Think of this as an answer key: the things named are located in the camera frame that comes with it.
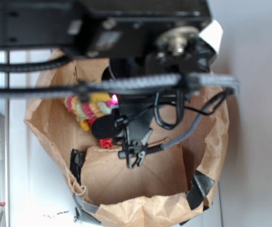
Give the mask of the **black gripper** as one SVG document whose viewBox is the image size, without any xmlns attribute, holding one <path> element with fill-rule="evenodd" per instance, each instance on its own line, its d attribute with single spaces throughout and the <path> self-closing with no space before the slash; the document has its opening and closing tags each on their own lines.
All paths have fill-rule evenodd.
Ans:
<svg viewBox="0 0 272 227">
<path fill-rule="evenodd" d="M 59 68 L 76 59 L 117 63 L 114 81 L 51 88 L 0 88 L 0 98 L 86 99 L 105 91 L 120 95 L 156 91 L 188 94 L 218 82 L 207 73 L 215 52 L 199 37 L 212 21 L 205 0 L 0 0 L 0 50 L 57 48 L 56 59 L 0 63 L 0 72 Z"/>
</svg>

